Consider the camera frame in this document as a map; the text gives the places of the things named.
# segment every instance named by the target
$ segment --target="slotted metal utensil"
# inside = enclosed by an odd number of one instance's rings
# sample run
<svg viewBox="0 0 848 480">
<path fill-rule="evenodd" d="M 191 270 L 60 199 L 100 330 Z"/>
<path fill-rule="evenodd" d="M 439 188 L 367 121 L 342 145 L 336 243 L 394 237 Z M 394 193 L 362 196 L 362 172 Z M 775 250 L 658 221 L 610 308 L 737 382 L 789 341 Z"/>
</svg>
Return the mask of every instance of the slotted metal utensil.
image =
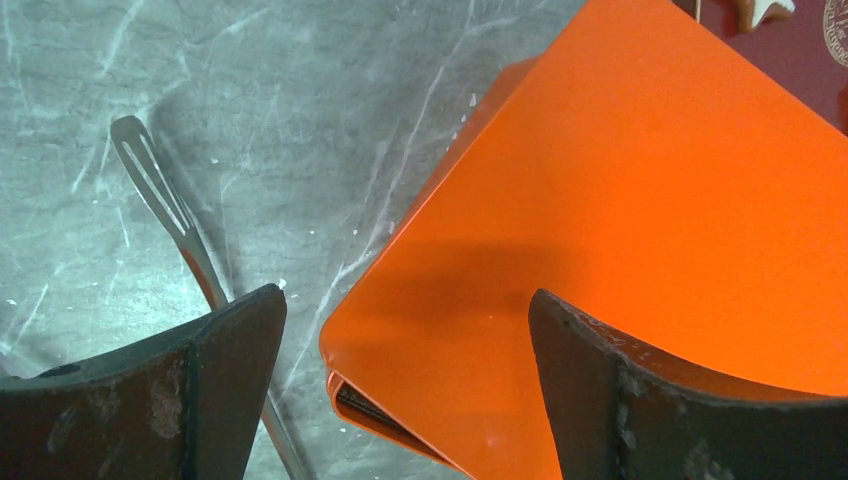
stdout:
<svg viewBox="0 0 848 480">
<path fill-rule="evenodd" d="M 118 156 L 139 196 L 177 244 L 209 307 L 216 310 L 225 306 L 228 303 L 226 293 L 215 273 L 194 217 L 162 172 L 157 161 L 155 144 L 144 123 L 133 115 L 122 117 L 112 123 L 110 134 Z M 306 479 L 306 470 L 291 435 L 274 408 L 270 394 L 265 395 L 262 422 L 289 478 Z"/>
</svg>

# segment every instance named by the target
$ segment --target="gold seal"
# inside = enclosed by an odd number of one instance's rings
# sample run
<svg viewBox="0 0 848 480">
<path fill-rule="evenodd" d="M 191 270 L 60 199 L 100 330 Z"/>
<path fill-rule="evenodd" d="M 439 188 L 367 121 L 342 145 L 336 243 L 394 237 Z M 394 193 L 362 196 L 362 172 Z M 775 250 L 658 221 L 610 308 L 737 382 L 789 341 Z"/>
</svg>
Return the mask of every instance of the gold seal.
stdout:
<svg viewBox="0 0 848 480">
<path fill-rule="evenodd" d="M 848 0 L 827 0 L 824 4 L 824 43 L 830 55 L 848 67 Z"/>
</svg>

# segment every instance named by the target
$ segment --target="maroon book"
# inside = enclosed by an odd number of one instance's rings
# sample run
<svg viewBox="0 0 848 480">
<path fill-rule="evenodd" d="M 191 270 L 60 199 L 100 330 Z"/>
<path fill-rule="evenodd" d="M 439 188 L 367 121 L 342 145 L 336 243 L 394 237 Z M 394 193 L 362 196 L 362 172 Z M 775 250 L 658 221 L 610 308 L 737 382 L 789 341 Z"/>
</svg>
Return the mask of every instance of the maroon book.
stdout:
<svg viewBox="0 0 848 480">
<path fill-rule="evenodd" d="M 733 0 L 675 3 L 693 17 L 700 7 L 704 27 L 848 133 L 848 0 L 796 0 L 788 19 L 766 20 L 751 33 L 740 32 Z"/>
</svg>

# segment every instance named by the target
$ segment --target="gray marble surface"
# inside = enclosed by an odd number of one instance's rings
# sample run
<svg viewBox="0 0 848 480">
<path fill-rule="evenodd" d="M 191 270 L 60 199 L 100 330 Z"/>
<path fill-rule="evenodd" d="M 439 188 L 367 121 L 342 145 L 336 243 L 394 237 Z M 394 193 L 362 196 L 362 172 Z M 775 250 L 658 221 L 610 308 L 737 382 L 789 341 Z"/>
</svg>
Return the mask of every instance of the gray marble surface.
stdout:
<svg viewBox="0 0 848 480">
<path fill-rule="evenodd" d="M 272 385 L 316 478 L 459 478 L 330 409 L 322 322 L 500 69 L 582 0 L 0 0 L 0 353 L 31 373 L 205 312 L 108 139 L 139 116 L 228 293 L 284 286 Z M 260 427 L 246 478 L 286 478 Z"/>
</svg>

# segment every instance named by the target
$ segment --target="orange folder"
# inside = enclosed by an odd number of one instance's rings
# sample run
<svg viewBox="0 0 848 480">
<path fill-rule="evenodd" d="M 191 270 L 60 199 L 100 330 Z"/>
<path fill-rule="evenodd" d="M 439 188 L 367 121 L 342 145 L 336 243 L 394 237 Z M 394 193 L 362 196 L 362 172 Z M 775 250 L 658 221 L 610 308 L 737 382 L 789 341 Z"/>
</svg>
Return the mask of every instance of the orange folder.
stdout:
<svg viewBox="0 0 848 480">
<path fill-rule="evenodd" d="M 337 413 L 478 479 L 559 478 L 538 288 L 705 367 L 848 394 L 848 140 L 667 0 L 505 70 L 325 324 Z"/>
</svg>

